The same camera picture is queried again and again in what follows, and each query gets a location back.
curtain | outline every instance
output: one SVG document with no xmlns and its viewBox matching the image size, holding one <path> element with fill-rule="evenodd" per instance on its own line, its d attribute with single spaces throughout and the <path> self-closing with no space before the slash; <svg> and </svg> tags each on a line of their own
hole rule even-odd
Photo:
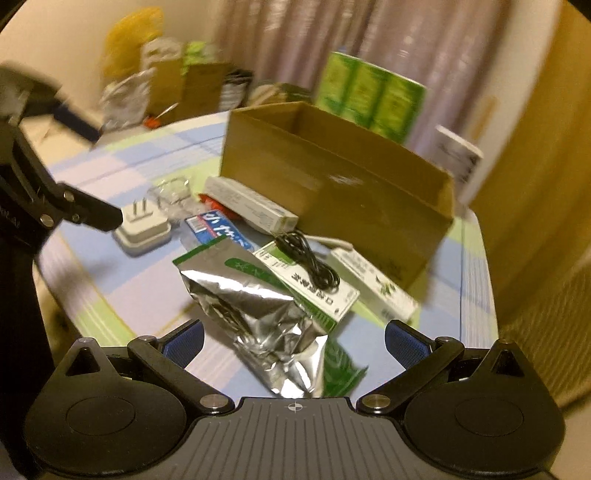
<svg viewBox="0 0 591 480">
<path fill-rule="evenodd" d="M 561 404 L 591 391 L 591 267 L 579 262 L 591 244 L 590 132 L 591 23 L 565 1 L 531 99 L 471 205 L 499 330 Z"/>
<path fill-rule="evenodd" d="M 407 147 L 426 156 L 434 128 L 454 129 L 495 45 L 509 0 L 226 0 L 225 60 L 313 89 L 340 50 L 427 86 Z"/>
</svg>

power cord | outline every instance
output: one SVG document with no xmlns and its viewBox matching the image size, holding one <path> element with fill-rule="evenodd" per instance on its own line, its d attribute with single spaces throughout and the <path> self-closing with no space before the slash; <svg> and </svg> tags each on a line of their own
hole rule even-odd
<svg viewBox="0 0 591 480">
<path fill-rule="evenodd" d="M 316 258 L 304 235 L 299 232 L 284 233 L 275 237 L 275 244 L 281 252 L 306 269 L 316 288 L 324 291 L 339 288 L 338 273 Z"/>
</svg>

table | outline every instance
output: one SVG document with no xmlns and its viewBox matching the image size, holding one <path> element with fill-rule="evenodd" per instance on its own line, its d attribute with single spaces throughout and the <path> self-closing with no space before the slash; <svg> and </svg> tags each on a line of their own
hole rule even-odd
<svg viewBox="0 0 591 480">
<path fill-rule="evenodd" d="M 228 115 L 216 113 L 137 135 L 53 165 L 68 182 L 123 207 L 164 178 L 184 175 L 199 191 L 218 174 Z M 203 316 L 172 260 L 185 252 L 177 238 L 138 258 L 127 257 L 110 233 L 62 223 L 43 248 L 39 266 L 50 291 L 83 336 L 102 346 L 126 345 L 138 335 L 162 336 Z M 456 218 L 410 293 L 421 302 L 411 324 L 425 335 L 459 338 L 488 348 L 497 338 L 484 245 L 473 213 Z M 238 401 L 269 392 L 236 357 L 208 320 L 203 350 L 187 367 Z M 359 366 L 369 369 L 351 393 L 357 398 L 402 372 L 384 346 L 384 324 L 357 302 L 337 338 Z"/>
</svg>

floor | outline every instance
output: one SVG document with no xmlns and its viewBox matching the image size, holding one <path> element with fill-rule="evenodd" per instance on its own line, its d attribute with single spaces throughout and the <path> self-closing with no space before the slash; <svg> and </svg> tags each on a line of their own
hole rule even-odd
<svg viewBox="0 0 591 480">
<path fill-rule="evenodd" d="M 92 118 L 99 119 L 93 112 Z M 46 164 L 61 158 L 71 157 L 87 151 L 90 145 L 78 139 L 49 118 L 31 119 L 23 124 L 23 129 L 33 143 L 38 155 Z M 139 133 L 142 128 L 123 133 L 127 137 Z M 121 134 L 111 135 L 101 140 L 101 144 L 117 140 Z M 56 358 L 62 356 L 76 333 L 47 291 L 43 281 L 36 274 L 38 295 L 48 333 L 51 337 L 52 350 Z M 566 437 L 552 473 L 560 480 L 589 480 L 591 478 L 591 401 L 570 409 L 566 414 Z"/>
</svg>

silver foil bag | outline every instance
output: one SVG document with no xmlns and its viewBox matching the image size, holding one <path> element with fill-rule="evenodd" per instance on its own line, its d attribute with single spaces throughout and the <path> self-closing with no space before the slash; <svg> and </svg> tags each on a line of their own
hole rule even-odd
<svg viewBox="0 0 591 480">
<path fill-rule="evenodd" d="M 229 238 L 202 245 L 174 264 L 192 298 L 273 393 L 341 396 L 365 373 L 259 259 Z"/>
</svg>

